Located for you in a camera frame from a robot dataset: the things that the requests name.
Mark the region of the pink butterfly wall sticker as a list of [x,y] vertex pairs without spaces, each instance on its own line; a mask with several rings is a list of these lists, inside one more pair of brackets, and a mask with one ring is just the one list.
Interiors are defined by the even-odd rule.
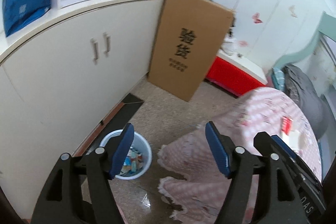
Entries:
[[255,14],[252,15],[252,19],[254,24],[261,24],[263,21],[260,19],[260,13],[256,12]]

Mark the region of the white low cabinet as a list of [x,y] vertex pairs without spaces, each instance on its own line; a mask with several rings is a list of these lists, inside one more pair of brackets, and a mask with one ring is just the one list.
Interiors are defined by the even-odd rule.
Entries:
[[21,218],[59,156],[147,74],[163,1],[69,7],[21,30],[1,55],[1,188]]

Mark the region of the red storage box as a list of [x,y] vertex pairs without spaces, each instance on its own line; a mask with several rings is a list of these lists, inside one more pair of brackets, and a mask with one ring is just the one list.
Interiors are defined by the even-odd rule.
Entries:
[[218,51],[206,80],[238,97],[268,83],[258,65],[246,57],[238,57],[237,53],[227,55],[223,50]]

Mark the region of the pink checkered tablecloth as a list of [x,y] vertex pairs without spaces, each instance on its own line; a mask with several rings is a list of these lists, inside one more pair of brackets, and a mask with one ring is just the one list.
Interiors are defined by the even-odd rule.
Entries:
[[[281,119],[293,120],[288,135]],[[321,182],[321,157],[313,130],[301,109],[283,92],[257,88],[240,97],[212,122],[231,138],[231,177],[218,170],[207,143],[204,123],[199,129],[164,145],[161,166],[181,174],[165,177],[159,192],[180,210],[172,213],[182,223],[311,223],[291,175],[273,153],[263,156],[254,146],[259,132],[279,136]]]

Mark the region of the light blue trash bin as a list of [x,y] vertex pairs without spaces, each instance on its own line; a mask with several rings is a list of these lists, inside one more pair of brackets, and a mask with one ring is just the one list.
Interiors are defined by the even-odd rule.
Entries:
[[119,175],[116,175],[115,178],[111,178],[109,174],[111,165],[109,160],[109,139],[120,135],[122,130],[123,129],[115,130],[106,135],[98,148],[94,150],[96,154],[105,154],[104,161],[102,162],[102,170],[108,180],[115,178],[120,180],[135,180],[145,174],[151,165],[153,155],[150,144],[141,134],[134,130],[134,139],[121,172]]

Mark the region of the teal bunk bed frame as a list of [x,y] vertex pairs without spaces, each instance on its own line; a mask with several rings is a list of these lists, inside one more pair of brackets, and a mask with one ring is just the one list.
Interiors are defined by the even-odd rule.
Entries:
[[276,61],[274,67],[283,68],[287,64],[294,64],[307,58],[314,52],[322,36],[327,36],[335,42],[335,21],[335,17],[323,12],[319,20],[318,27],[307,45],[298,52],[280,57]]

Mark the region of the blue paper bag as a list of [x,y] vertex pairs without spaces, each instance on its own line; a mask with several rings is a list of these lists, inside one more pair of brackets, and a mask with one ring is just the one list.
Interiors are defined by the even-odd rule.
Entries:
[[5,35],[10,36],[42,17],[51,8],[51,0],[3,0]]

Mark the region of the white plastic bag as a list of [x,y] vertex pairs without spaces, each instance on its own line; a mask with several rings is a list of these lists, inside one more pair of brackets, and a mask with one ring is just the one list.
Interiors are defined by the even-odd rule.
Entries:
[[221,49],[225,54],[232,56],[234,53],[236,53],[237,46],[237,39],[227,35],[223,40]]

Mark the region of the tall brown cardboard box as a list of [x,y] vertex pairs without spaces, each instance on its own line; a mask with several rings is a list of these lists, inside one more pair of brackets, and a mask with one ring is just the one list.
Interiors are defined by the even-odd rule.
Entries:
[[205,78],[234,12],[211,0],[165,0],[148,81],[188,102]]

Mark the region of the red white paper box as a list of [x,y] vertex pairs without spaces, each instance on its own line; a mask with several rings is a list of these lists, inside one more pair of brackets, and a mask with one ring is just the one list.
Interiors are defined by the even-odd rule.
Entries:
[[293,120],[288,116],[283,116],[281,119],[281,133],[289,136],[292,125]]

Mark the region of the grey folded blanket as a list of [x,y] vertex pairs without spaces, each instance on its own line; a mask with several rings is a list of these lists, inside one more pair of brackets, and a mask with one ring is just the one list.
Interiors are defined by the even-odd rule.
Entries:
[[282,71],[285,76],[285,94],[306,116],[315,138],[321,139],[330,121],[325,102],[318,96],[309,77],[299,67],[289,64],[284,66]]

